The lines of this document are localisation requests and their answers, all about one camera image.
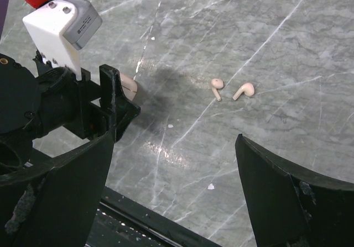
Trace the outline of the pink earbud charging case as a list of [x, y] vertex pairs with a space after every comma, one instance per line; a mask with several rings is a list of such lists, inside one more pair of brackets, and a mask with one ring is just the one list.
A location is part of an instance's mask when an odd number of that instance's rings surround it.
[[134, 79], [124, 75], [123, 73], [120, 74], [120, 79], [121, 79], [121, 85], [122, 85], [124, 95], [130, 101], [132, 101], [135, 98], [138, 91], [137, 83], [135, 82]]

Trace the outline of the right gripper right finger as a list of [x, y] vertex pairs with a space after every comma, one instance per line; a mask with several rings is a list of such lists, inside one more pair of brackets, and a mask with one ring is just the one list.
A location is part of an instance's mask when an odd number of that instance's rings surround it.
[[257, 246], [353, 246], [353, 184], [238, 135], [236, 158]]

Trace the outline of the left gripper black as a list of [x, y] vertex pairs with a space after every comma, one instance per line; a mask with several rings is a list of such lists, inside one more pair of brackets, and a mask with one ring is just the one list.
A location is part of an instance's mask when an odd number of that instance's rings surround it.
[[[101, 65], [100, 85], [88, 71], [78, 81], [68, 67], [34, 62], [35, 77], [15, 59], [1, 55], [1, 147], [31, 148], [33, 140], [65, 127], [81, 139], [110, 132], [118, 142], [140, 107], [123, 92], [120, 72]], [[100, 99], [101, 107], [93, 104]]]

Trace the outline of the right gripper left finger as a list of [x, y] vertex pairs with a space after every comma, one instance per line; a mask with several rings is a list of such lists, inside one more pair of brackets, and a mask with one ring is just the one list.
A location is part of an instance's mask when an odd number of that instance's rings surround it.
[[2, 167], [1, 246], [85, 246], [113, 146], [106, 133], [31, 167]]

